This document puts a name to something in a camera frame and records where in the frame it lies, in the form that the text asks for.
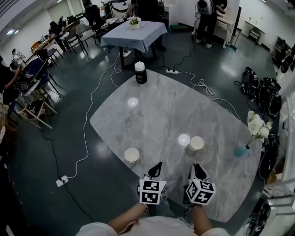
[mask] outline small potted plant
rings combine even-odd
[[[135,30],[140,27],[141,19],[139,17],[130,17],[128,20],[131,29]]]
[[[243,157],[248,153],[250,149],[249,145],[255,139],[260,139],[262,142],[268,137],[269,131],[271,130],[271,122],[264,123],[259,115],[255,114],[253,111],[248,112],[248,130],[250,131],[251,137],[245,146],[237,147],[234,150],[236,157]]]

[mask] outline blue vase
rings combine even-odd
[[[236,147],[235,150],[234,150],[234,154],[236,157],[244,157],[246,156],[246,154],[248,154],[249,152],[249,146],[239,146],[239,147]]]

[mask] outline ceiling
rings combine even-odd
[[[4,10],[6,10],[6,12],[9,12],[10,10],[9,8],[4,9],[3,6],[12,7],[13,4],[15,4],[18,1],[26,1],[26,0],[0,0],[0,20],[1,20],[1,17],[3,17]],[[13,34],[12,35],[6,34],[9,30],[20,29],[28,21],[33,19],[36,15],[52,7],[56,3],[57,3],[57,0],[36,0],[24,9],[17,9],[16,12],[18,13],[14,12],[15,16],[11,17],[12,20],[10,20],[10,22],[0,32],[0,45],[5,44],[13,36]]]
[[[275,4],[284,12],[284,14],[289,17],[295,18],[295,8],[293,4],[288,2],[287,0],[267,0],[267,2]]]

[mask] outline black bottle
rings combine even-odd
[[[139,61],[135,63],[135,78],[138,83],[146,83],[147,78],[147,71],[143,62]]]

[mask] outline paper cup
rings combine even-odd
[[[137,162],[139,159],[139,151],[135,147],[128,148],[125,151],[124,157],[126,161],[130,163]]]
[[[189,143],[189,148],[192,151],[200,150],[204,147],[204,140],[201,137],[193,137]]]

